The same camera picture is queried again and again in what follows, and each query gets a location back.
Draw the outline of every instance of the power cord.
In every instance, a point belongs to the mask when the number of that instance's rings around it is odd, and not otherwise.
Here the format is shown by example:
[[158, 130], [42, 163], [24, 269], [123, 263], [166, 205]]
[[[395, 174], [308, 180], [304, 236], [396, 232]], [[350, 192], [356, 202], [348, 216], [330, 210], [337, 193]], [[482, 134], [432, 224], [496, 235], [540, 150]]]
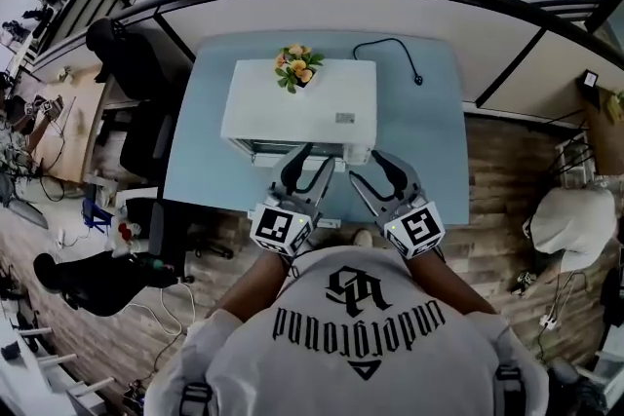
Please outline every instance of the power cord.
[[78, 243], [80, 240], [86, 240], [91, 236], [91, 227], [89, 228], [89, 230], [87, 231], [87, 234], [85, 236], [78, 236], [73, 243], [66, 245], [65, 243], [61, 243], [60, 247], [61, 248], [71, 248], [72, 246], [76, 245], [76, 243]]
[[406, 45], [403, 42], [401, 42], [401, 40], [399, 40], [398, 38], [394, 38], [394, 37], [383, 38], [381, 40], [375, 40], [374, 42], [365, 42], [363, 44], [358, 44], [357, 46], [353, 48], [353, 58], [356, 61], [358, 60], [357, 52], [358, 52], [358, 49], [360, 49], [361, 47], [371, 46], [374, 44], [381, 44], [382, 42], [389, 42], [391, 40], [395, 42], [399, 42], [399, 44], [401, 44], [401, 47], [403, 47], [403, 50], [406, 52], [406, 56], [408, 57], [409, 65], [411, 66], [411, 69], [413, 70], [414, 83], [418, 86], [422, 85], [422, 77], [418, 74], [418, 72], [416, 71], [416, 67], [413, 65], [413, 61], [411, 60], [411, 56], [410, 56], [410, 51], [408, 51], [408, 48], [406, 47]]
[[[181, 284], [182, 286], [184, 286], [184, 287], [188, 290], [188, 294], [189, 294], [189, 295], [190, 295], [190, 297], [191, 297], [191, 307], [193, 308], [193, 320], [191, 321], [191, 324], [192, 324], [193, 322], [195, 322], [195, 319], [196, 319], [196, 311], [195, 311], [195, 297], [193, 296], [193, 291], [192, 291], [192, 290], [191, 290], [191, 288], [188, 286], [188, 284], [185, 284], [185, 283], [178, 283], [178, 284]], [[160, 320], [156, 317], [156, 314], [154, 314], [154, 311], [153, 311], [151, 308], [147, 307], [146, 305], [142, 305], [142, 304], [140, 304], [140, 303], [134, 303], [134, 302], [129, 303], [128, 305], [126, 305], [126, 307], [124, 307], [124, 308], [121, 310], [121, 312], [120, 312], [119, 314], [123, 314], [124, 312], [126, 312], [126, 309], [128, 309], [128, 307], [133, 307], [133, 306], [134, 306], [134, 307], [140, 307], [141, 309], [145, 309], [145, 310], [147, 310], [147, 312], [149, 312], [149, 313], [152, 315], [152, 317], [154, 318], [154, 320], [155, 320], [156, 322], [158, 322], [158, 325], [160, 326], [160, 328], [163, 330], [163, 332], [164, 332], [167, 336], [175, 336], [175, 337], [178, 337], [180, 334], [182, 334], [182, 331], [184, 330], [184, 328], [183, 328], [183, 326], [182, 326], [182, 323], [181, 323], [181, 322], [180, 322], [180, 321], [176, 318], [176, 316], [174, 316], [174, 315], [173, 315], [173, 314], [169, 311], [169, 309], [168, 309], [168, 308], [167, 308], [167, 306], [165, 305], [165, 302], [164, 302], [164, 300], [163, 300], [163, 291], [164, 291], [164, 289], [163, 289], [163, 288], [161, 288], [161, 290], [160, 290], [160, 304], [162, 305], [162, 307], [163, 307], [163, 309], [165, 310], [165, 312], [167, 313], [167, 315], [168, 315], [171, 319], [173, 319], [173, 320], [177, 323], [177, 326], [178, 326], [178, 331], [172, 332], [172, 331], [167, 330], [167, 329], [163, 326], [163, 324], [160, 322]]]
[[[573, 292], [573, 289], [574, 289], [574, 278], [576, 276], [582, 276], [583, 277], [583, 280], [584, 280], [584, 284], [583, 284], [584, 291], [585, 291], [586, 294], [589, 295], [589, 289], [588, 289], [588, 284], [587, 284], [587, 275], [584, 272], [576, 271], [576, 272], [571, 273], [567, 277], [567, 280], [565, 281], [565, 283], [562, 286], [561, 290], [559, 289], [560, 276], [561, 276], [561, 274], [557, 275], [557, 286], [555, 288], [555, 299], [553, 300], [553, 304], [552, 304], [552, 306], [550, 308], [550, 312], [548, 313], [548, 318], [549, 319], [554, 319], [555, 321], [557, 321], [559, 319], [559, 317], [563, 315], [564, 307], [566, 306], [567, 300], [569, 299], [570, 295]], [[569, 288], [569, 292], [567, 293], [567, 297], [565, 298], [564, 305], [562, 306], [561, 309], [559, 309], [559, 300], [560, 300], [562, 294], [564, 293], [564, 291], [566, 290], [566, 287], [570, 283], [572, 283], [572, 285]], [[539, 352], [540, 352], [539, 360], [540, 361], [544, 361], [544, 347], [542, 345], [541, 338], [542, 338], [542, 335], [544, 334], [545, 331], [546, 331], [546, 324], [544, 324], [544, 326], [542, 327], [541, 331], [537, 335], [537, 345], [539, 346]]]

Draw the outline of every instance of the office chair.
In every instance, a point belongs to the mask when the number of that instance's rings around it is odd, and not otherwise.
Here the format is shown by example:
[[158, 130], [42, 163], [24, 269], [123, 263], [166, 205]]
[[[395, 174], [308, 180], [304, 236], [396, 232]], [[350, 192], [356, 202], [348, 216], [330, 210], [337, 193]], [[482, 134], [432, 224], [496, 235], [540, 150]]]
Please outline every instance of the office chair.
[[134, 100], [165, 97], [171, 90], [152, 46], [143, 35], [130, 33], [121, 23], [103, 18], [89, 26], [86, 42], [103, 64], [97, 82], [104, 82], [112, 74], [124, 94]]
[[87, 47], [103, 63], [102, 78], [112, 74], [130, 99], [146, 101], [133, 111], [121, 152], [121, 166], [140, 177], [161, 181], [182, 91], [167, 80], [147, 39], [129, 33], [118, 22], [108, 18], [94, 22], [87, 31]]
[[61, 294], [72, 309], [101, 317], [120, 312], [146, 286], [164, 288], [177, 283], [175, 271], [155, 270], [131, 256], [113, 258], [112, 251], [60, 264], [49, 253], [41, 253], [33, 267], [46, 291]]

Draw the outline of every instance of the white box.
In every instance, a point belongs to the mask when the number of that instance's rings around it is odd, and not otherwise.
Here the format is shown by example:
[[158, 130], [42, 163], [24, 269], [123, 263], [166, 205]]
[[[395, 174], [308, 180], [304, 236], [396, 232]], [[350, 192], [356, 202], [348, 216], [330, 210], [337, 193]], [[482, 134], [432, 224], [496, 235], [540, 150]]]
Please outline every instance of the white box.
[[[277, 85], [273, 59], [238, 61], [221, 137], [259, 167], [272, 167], [303, 142], [315, 144], [308, 170], [328, 156], [366, 163], [377, 136], [375, 63], [325, 59], [314, 79], [311, 89], [292, 95]], [[344, 163], [336, 169], [344, 170]]]

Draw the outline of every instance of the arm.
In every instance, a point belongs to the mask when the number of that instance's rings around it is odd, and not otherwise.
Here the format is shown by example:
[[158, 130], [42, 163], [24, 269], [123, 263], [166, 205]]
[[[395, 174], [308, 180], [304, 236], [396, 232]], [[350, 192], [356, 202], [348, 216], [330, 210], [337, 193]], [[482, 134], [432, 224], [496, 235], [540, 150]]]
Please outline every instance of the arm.
[[273, 304], [287, 274], [282, 257], [273, 251], [264, 251], [252, 268], [216, 302], [208, 316], [223, 309], [242, 322], [248, 321]]
[[35, 128], [34, 131], [32, 131], [32, 134], [28, 136], [26, 153], [29, 155], [32, 154], [37, 147], [37, 144], [39, 144], [39, 141], [41, 141], [41, 137], [43, 137], [43, 134], [46, 132], [48, 125], [50, 125], [50, 119], [47, 116], [44, 116], [41, 123]]
[[413, 280], [428, 295], [438, 298], [461, 314], [496, 314], [493, 307], [469, 284], [457, 276], [434, 251], [406, 261]]

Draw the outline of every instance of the orange flower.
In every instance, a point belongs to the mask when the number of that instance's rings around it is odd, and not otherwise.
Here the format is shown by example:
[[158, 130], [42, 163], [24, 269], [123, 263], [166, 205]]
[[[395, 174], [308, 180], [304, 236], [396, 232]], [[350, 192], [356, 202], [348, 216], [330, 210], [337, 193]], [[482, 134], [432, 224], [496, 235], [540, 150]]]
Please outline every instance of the orange flower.
[[313, 76], [314, 76], [314, 73], [312, 73], [311, 70], [304, 69], [303, 71], [301, 71], [301, 75], [299, 76], [299, 78], [301, 79], [301, 82], [303, 82], [304, 84], [307, 84], [312, 79]]
[[283, 53], [279, 53], [279, 55], [275, 58], [275, 67], [281, 68], [286, 63], [286, 57]]
[[296, 59], [291, 62], [291, 70], [297, 77], [301, 78], [301, 74], [305, 70], [305, 61]]
[[289, 47], [289, 53], [295, 57], [301, 57], [303, 54], [303, 48], [299, 44], [293, 44]]

